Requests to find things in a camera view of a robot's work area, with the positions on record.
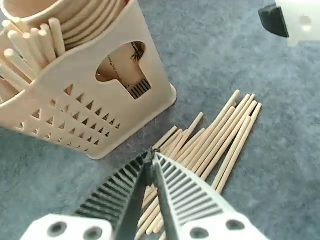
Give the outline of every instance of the screw hole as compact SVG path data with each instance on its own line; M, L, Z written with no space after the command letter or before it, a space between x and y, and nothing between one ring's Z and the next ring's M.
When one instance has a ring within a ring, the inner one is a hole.
M308 16L301 16L300 17L300 24L303 28L304 31L310 31L311 30L311 25L312 25L312 21L311 18Z
M205 239L207 237L209 237L209 233L207 230L205 230L204 228L201 227L195 227L191 230L190 232L190 236L193 239Z
M229 220L226 222L226 228L230 231L243 230L245 225L238 220Z
M84 240L98 240L102 236L102 229L100 227L91 227L84 233Z
M47 231L47 234L52 237L56 238L65 233L67 229L67 224L65 222L56 222L55 224L51 225Z

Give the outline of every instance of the white robot part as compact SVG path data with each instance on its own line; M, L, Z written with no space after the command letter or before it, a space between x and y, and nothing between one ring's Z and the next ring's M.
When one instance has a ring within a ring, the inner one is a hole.
M188 222L182 232L184 240L267 240L247 217L237 212Z
M290 47L295 47L300 42L320 41L320 1L275 0L275 2L282 10Z
M106 220L49 214L34 221L20 240L110 240L112 231Z

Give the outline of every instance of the beige plastic caddy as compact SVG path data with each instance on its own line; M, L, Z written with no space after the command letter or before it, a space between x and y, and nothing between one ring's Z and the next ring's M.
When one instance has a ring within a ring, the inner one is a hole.
M139 66L146 82L133 97L116 79L99 82L101 62L124 44L145 44ZM0 36L1 54L10 48ZM130 0L116 20L94 40L48 65L31 85L0 105L0 125L101 159L177 98L137 0Z

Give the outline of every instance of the gray carpet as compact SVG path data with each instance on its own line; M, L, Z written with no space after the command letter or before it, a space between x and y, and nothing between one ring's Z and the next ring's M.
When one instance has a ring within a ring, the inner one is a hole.
M263 109L223 196L270 239L319 239L320 44L266 32L263 0L140 0L174 107L102 161L0 129L0 234L19 239L48 213L76 209L112 170L200 111L207 127L235 89Z

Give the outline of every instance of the pile of wooden sticks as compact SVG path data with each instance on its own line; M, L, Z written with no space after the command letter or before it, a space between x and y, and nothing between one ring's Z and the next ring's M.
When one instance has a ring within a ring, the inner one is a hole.
M254 94L247 94L237 105L239 95L240 91L236 90L214 122L207 129L202 128L190 140L188 139L204 115L202 112L188 129L183 131L174 126L153 149L160 149L162 154L205 181L231 145L212 184L212 188L221 194L262 107L261 103L254 100ZM146 188L142 207L151 201L138 222L136 240L144 233L157 234L164 226L155 186ZM166 239L166 233L159 239Z
M2 26L14 48L0 56L0 103L26 90L41 71L66 52L60 21L50 18L40 28L29 28L20 18L4 20Z

